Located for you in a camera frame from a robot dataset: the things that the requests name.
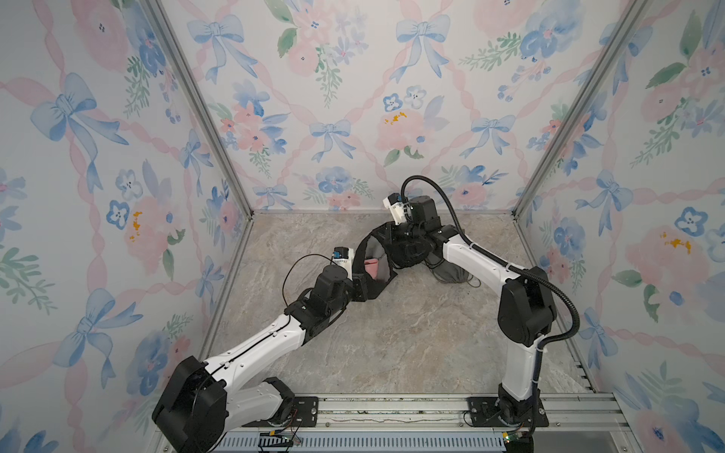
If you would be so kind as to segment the black pouch with gold logo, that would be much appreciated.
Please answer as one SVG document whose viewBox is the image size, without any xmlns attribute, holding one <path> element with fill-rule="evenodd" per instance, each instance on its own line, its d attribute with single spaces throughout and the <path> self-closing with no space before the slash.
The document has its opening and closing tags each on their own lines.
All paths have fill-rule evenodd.
<svg viewBox="0 0 725 453">
<path fill-rule="evenodd" d="M 372 279 L 372 299 L 376 299 L 396 277 L 396 270 L 424 262 L 434 249 L 432 241 L 429 247 L 393 247 L 387 242 L 387 223 L 374 228 L 355 250 L 353 276 L 369 276 L 364 270 L 364 261 L 370 258 L 379 259 L 379 277 Z"/>
</svg>

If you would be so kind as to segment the pink hair dryer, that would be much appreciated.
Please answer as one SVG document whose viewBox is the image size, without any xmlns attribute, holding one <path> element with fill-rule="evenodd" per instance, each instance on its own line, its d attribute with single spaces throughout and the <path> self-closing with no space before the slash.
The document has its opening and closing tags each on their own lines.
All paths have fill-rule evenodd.
<svg viewBox="0 0 725 453">
<path fill-rule="evenodd" d="M 372 279 L 379 277 L 379 259 L 370 258 L 364 261 L 364 270 Z"/>
</svg>

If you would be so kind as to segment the grey drawstring pouch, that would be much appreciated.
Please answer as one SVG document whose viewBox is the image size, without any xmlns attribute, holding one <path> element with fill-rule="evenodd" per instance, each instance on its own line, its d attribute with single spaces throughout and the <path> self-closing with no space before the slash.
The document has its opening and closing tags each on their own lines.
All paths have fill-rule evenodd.
<svg viewBox="0 0 725 453">
<path fill-rule="evenodd" d="M 472 276 L 462 267 L 447 262 L 446 260 L 438 260 L 438 262 L 427 262 L 427 266 L 432 272 L 435 279 L 444 284 L 468 284 L 472 288 L 480 288 L 481 281 Z"/>
</svg>

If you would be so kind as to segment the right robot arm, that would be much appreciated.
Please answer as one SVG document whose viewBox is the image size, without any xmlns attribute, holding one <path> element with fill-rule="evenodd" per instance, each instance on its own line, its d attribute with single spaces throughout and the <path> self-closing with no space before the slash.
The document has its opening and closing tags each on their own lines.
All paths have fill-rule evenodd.
<svg viewBox="0 0 725 453">
<path fill-rule="evenodd" d="M 507 339 L 507 356 L 496 412 L 505 425 L 534 427 L 543 411 L 542 342 L 557 317 L 545 273 L 518 268 L 468 239 L 459 224 L 443 224 L 428 196 L 405 203 L 400 194 L 391 194 L 383 206 L 393 217 L 387 234 L 398 266 L 434 256 L 460 267 L 500 298 L 497 322 Z"/>
</svg>

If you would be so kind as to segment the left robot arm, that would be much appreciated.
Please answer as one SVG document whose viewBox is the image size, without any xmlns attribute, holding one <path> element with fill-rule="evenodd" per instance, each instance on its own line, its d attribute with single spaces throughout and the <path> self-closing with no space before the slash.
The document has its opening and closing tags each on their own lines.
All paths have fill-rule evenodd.
<svg viewBox="0 0 725 453">
<path fill-rule="evenodd" d="M 248 382 L 276 360 L 306 345 L 329 328 L 350 302 L 373 296 L 374 275 L 327 265 L 271 325 L 205 361 L 190 356 L 175 368 L 152 420 L 177 452 L 209 452 L 231 430 L 264 423 L 285 427 L 296 415 L 295 394 L 270 377 Z"/>
</svg>

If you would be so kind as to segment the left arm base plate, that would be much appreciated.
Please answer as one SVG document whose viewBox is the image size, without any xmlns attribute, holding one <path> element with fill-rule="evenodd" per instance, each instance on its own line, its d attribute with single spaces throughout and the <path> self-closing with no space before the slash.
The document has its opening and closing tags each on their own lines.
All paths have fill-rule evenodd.
<svg viewBox="0 0 725 453">
<path fill-rule="evenodd" d="M 295 396 L 286 398 L 281 407 L 266 420 L 253 421 L 244 428 L 314 428 L 317 424 L 319 398 L 317 396 Z"/>
</svg>

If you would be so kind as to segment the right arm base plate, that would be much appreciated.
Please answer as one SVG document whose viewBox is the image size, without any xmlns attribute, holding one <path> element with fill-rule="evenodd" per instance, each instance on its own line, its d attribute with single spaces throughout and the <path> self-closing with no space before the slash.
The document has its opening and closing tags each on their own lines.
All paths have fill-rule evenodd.
<svg viewBox="0 0 725 453">
<path fill-rule="evenodd" d="M 549 419 L 540 398 L 526 401 L 497 396 L 470 396 L 466 399 L 470 426 L 474 428 L 547 428 Z"/>
</svg>

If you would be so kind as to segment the aluminium front rail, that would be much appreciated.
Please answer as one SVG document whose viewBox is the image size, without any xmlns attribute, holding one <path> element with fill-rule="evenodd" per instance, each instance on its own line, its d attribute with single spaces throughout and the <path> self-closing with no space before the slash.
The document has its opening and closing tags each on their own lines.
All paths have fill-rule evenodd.
<svg viewBox="0 0 725 453">
<path fill-rule="evenodd" d="M 534 437 L 505 426 L 492 394 L 301 396 L 280 428 L 234 428 L 199 452 L 639 452 L 612 394 L 543 394 Z"/>
</svg>

